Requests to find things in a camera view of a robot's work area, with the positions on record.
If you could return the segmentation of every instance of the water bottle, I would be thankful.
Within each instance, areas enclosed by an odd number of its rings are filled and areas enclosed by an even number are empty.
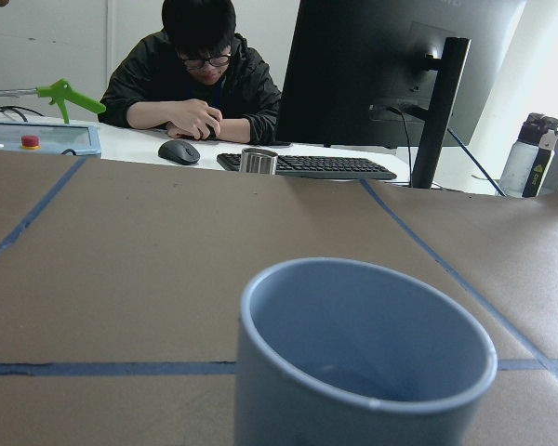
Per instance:
[[[558,120],[529,113],[504,165],[500,189],[512,197],[535,197],[558,139]]]

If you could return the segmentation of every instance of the black monitor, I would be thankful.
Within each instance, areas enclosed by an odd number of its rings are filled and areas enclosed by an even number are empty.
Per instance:
[[[300,0],[277,138],[395,148],[409,136],[412,184],[429,188],[456,145],[447,126],[469,143],[525,1]]]

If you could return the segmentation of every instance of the cardboard surface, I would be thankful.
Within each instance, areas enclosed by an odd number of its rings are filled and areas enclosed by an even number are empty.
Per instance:
[[[0,152],[0,241],[77,161],[25,156]],[[232,444],[244,286],[341,256],[432,284],[490,333],[504,370],[464,446],[558,445],[558,376],[539,363],[558,368],[558,196],[368,184],[378,199],[357,181],[86,160],[0,252],[0,373],[53,372],[0,376],[0,444]]]
[[[417,277],[531,358],[357,181],[87,160],[0,255],[0,362],[234,361],[246,283],[306,256]]]
[[[228,446],[232,375],[0,377],[0,445]],[[464,446],[558,446],[558,384],[501,372]]]
[[[374,187],[521,333],[558,359],[558,194],[525,200]]]
[[[77,161],[68,156],[0,151],[0,243]]]

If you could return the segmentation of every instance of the bottle cap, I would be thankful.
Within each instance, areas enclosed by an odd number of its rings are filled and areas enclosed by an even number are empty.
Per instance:
[[[519,141],[532,146],[537,146],[541,137],[550,130],[558,130],[558,119],[545,116],[541,113],[529,113],[519,132]]]

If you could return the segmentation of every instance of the keyboard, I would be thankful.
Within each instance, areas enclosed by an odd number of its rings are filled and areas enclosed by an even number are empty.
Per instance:
[[[222,153],[217,162],[225,170],[240,170],[239,153]],[[397,176],[366,158],[279,155],[276,175],[319,179],[395,179]]]

